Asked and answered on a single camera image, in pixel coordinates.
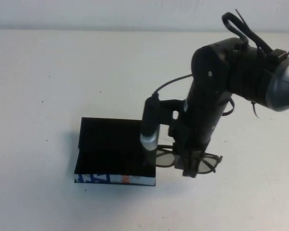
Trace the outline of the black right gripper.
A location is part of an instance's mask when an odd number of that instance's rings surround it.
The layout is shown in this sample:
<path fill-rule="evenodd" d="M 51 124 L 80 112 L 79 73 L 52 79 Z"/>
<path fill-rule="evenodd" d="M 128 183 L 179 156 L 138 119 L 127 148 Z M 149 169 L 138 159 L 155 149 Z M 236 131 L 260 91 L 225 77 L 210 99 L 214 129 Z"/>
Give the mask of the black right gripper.
<path fill-rule="evenodd" d="M 169 128 L 169 135 L 174 138 L 175 168 L 183 169 L 184 177 L 195 178 L 200 160 L 209 144 L 208 135 L 202 131 L 173 127 Z"/>

